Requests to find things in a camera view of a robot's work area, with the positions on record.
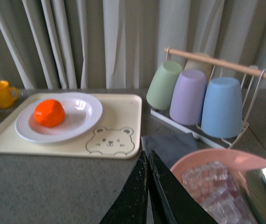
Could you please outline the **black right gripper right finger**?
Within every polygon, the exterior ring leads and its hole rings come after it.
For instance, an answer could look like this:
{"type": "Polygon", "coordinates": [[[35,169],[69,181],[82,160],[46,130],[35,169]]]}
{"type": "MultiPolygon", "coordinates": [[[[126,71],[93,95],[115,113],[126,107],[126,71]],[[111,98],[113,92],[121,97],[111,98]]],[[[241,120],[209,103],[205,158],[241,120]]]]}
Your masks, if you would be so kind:
{"type": "Polygon", "coordinates": [[[150,201],[155,224],[215,224],[155,151],[149,154],[150,201]]]}

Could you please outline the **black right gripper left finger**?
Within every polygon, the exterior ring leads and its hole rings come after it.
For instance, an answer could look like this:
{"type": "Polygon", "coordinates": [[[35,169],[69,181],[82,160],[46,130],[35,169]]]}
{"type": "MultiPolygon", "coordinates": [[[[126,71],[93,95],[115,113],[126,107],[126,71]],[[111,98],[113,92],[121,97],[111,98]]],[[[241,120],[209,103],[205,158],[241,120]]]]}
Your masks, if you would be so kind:
{"type": "Polygon", "coordinates": [[[145,224],[147,220],[149,171],[146,153],[137,158],[119,196],[101,224],[145,224]]]}

